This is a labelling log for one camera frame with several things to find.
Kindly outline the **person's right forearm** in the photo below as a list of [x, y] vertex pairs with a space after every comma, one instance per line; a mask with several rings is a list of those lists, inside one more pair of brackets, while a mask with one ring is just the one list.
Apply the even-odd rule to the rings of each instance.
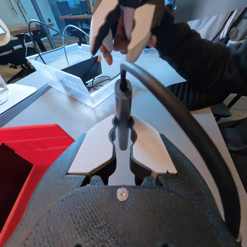
[[169, 9], [152, 33], [159, 57], [196, 90], [246, 95], [246, 41], [234, 50], [202, 39], [188, 24], [174, 24]]

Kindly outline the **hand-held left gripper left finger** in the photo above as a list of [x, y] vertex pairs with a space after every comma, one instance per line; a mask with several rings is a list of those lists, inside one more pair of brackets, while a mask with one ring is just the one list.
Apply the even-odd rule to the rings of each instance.
[[108, 185], [109, 177], [116, 170], [116, 116], [110, 115], [86, 133], [68, 170], [69, 175], [100, 176]]

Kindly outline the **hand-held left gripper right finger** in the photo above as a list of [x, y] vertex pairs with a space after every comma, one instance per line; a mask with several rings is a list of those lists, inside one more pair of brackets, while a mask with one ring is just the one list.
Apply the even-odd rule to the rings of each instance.
[[135, 184], [141, 185], [147, 176], [157, 181], [163, 175], [177, 175], [177, 169], [159, 132], [144, 120], [131, 116], [130, 170]]

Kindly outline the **wooden desk black legs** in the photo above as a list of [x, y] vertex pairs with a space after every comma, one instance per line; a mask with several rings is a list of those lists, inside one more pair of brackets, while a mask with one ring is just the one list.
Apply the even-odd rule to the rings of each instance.
[[59, 19], [64, 20], [65, 24], [75, 24], [78, 26], [78, 22], [80, 22], [80, 24], [85, 23], [88, 28], [90, 27], [91, 18], [91, 14], [59, 16]]

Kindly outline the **black office chair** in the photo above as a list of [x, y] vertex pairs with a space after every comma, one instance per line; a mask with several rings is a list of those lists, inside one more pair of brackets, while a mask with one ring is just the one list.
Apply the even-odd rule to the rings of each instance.
[[78, 38], [77, 44], [87, 44], [86, 35], [74, 27], [67, 27], [66, 29], [68, 36]]
[[33, 68], [26, 59], [26, 57], [36, 54], [36, 50], [34, 47], [28, 47], [27, 52], [26, 48], [18, 48], [15, 50], [10, 45], [6, 45], [6, 48], [1, 48], [2, 53], [7, 51], [10, 51], [10, 53], [0, 56], [0, 65], [10, 64], [10, 68], [14, 69], [17, 69], [17, 66], [21, 67], [20, 72], [18, 72], [16, 75], [10, 78], [6, 82], [7, 84], [9, 84], [17, 78], [26, 77], [29, 74], [36, 71], [36, 69]]

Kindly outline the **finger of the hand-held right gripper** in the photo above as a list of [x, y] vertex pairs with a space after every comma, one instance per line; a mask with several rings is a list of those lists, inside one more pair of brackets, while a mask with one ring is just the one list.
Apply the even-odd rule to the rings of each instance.
[[121, 9], [118, 0], [95, 1], [89, 34], [90, 52], [94, 56], [103, 44], [108, 52], [113, 51]]
[[123, 21], [129, 41], [126, 61], [135, 62], [147, 46], [156, 6], [146, 3], [138, 8], [123, 6]]

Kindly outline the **clear plastic bin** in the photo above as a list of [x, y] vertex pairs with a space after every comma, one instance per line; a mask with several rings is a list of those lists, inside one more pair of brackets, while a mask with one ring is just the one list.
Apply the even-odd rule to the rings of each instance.
[[96, 54], [96, 56], [98, 55], [101, 56], [102, 74], [86, 82], [86, 84], [79, 77], [61, 70], [90, 59], [92, 55], [89, 51], [89, 45], [79, 46], [75, 43], [66, 46], [65, 49], [42, 53], [41, 56], [45, 64], [38, 54], [31, 55], [26, 59], [42, 76], [48, 79], [49, 86], [91, 108], [95, 108], [114, 93], [114, 84], [120, 72], [120, 64], [123, 61], [119, 55], [113, 56], [113, 64], [109, 66], [100, 52]]

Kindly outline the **black round textured pad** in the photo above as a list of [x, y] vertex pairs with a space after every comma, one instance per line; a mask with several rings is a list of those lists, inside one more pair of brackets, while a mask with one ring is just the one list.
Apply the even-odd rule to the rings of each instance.
[[228, 118], [232, 113], [223, 103], [228, 94], [201, 92], [188, 82], [180, 82], [167, 87], [189, 111], [210, 107], [215, 117]]

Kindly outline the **red open-front bin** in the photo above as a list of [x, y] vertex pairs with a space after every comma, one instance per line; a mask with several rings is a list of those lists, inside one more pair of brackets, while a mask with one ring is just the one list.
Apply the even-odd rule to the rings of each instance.
[[0, 246], [4, 246], [14, 232], [42, 176], [74, 141], [57, 124], [0, 128], [0, 143], [13, 149], [19, 156], [33, 164], [1, 231]]

